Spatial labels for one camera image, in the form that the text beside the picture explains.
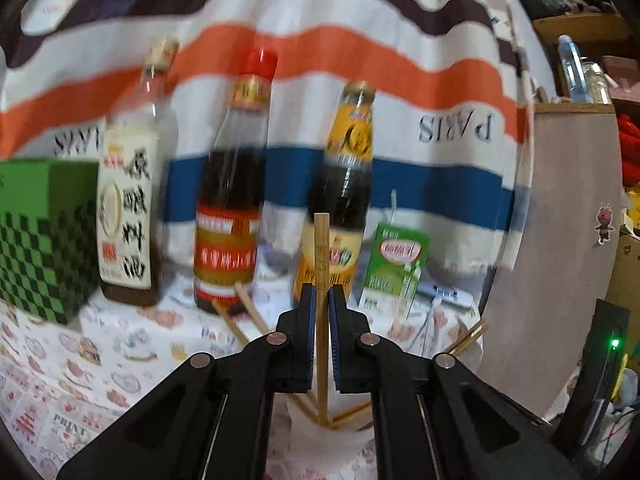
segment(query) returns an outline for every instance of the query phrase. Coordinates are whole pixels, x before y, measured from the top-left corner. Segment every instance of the pink oval logo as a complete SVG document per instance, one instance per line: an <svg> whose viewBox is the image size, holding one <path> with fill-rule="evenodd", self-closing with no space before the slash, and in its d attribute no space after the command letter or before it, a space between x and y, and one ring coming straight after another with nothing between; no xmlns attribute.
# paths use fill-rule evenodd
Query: pink oval logo
<svg viewBox="0 0 640 480"><path fill-rule="evenodd" d="M421 250L422 246L412 240L385 240L380 244L380 254L393 264L410 264Z"/></svg>

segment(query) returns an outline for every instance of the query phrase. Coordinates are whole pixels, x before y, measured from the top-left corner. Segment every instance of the striped curtain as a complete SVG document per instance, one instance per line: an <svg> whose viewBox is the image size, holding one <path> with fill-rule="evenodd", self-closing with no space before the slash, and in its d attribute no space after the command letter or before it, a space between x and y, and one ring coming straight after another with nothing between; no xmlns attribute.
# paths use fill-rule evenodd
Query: striped curtain
<svg viewBox="0 0 640 480"><path fill-rule="evenodd" d="M529 201L531 92L506 0L30 0L2 31L0 158L96 157L102 117L151 42L179 38L179 125L165 219L190 264L196 193L230 82L251 46L279 57L264 236L294 253L342 86L374 104L366 237L388 218L427 232L431 258L513 267Z"/></svg>

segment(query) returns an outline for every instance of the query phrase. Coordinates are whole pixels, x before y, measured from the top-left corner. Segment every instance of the black cable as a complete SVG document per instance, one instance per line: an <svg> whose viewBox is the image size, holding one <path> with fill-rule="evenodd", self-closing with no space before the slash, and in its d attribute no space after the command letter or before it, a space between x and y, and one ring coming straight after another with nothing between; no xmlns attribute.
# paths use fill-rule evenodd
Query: black cable
<svg viewBox="0 0 640 480"><path fill-rule="evenodd" d="M609 449L609 443L611 442L611 437L614 435L614 431L616 429L616 426L618 425L618 423L625 418L627 415L631 415L633 413L637 413L638 411L640 411L640 408L636 408L634 410L631 410L630 412L626 412L623 413L622 415L620 415L618 417L618 419L611 425L611 430L609 431L609 436L607 437L606 441L607 443L604 446L604 452L602 453L602 459L600 459L600 468L599 468L599 473L602 473L602 470L604 469L604 459L607 456L607 449Z"/></svg>

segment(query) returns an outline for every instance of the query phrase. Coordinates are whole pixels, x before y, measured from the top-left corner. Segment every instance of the patterned tablecloth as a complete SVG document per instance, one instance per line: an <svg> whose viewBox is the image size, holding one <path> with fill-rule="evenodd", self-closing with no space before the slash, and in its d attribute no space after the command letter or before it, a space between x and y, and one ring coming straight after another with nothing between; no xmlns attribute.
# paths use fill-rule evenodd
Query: patterned tablecloth
<svg viewBox="0 0 640 480"><path fill-rule="evenodd" d="M281 312L290 309L290 290L289 276L256 283L254 301L271 327ZM441 306L425 330L428 311L418 304L409 319L371 312L367 317L372 332L415 354L443 350L479 319L477 310L461 313ZM249 339L260 336L248 317L237 322ZM113 303L97 291L66 327L35 319L0 301L0 328L0 416L46 479L55 478L66 460L188 356L208 352L222 357L241 349L219 317L196 309L191 279L180 274L157 307ZM465 363L477 367L481 353L480 344L471 347ZM332 394L330 409L341 411L360 402L357 396ZM360 440L362 445L346 462L335 462L328 450L326 457L316 453L310 465L303 454L290 450L290 432L286 403L276 396L267 465L272 480L376 478L372 441Z"/></svg>

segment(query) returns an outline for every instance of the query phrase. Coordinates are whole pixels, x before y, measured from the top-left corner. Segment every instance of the green drink carton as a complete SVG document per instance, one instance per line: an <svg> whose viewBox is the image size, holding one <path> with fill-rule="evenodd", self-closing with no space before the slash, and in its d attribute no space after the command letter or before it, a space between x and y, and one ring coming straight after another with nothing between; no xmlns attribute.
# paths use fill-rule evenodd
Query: green drink carton
<svg viewBox="0 0 640 480"><path fill-rule="evenodd" d="M0 162L0 301L66 324L98 285L98 163Z"/></svg>
<svg viewBox="0 0 640 480"><path fill-rule="evenodd" d="M360 308L399 317L407 315L427 259L429 241L420 231L378 224Z"/></svg>

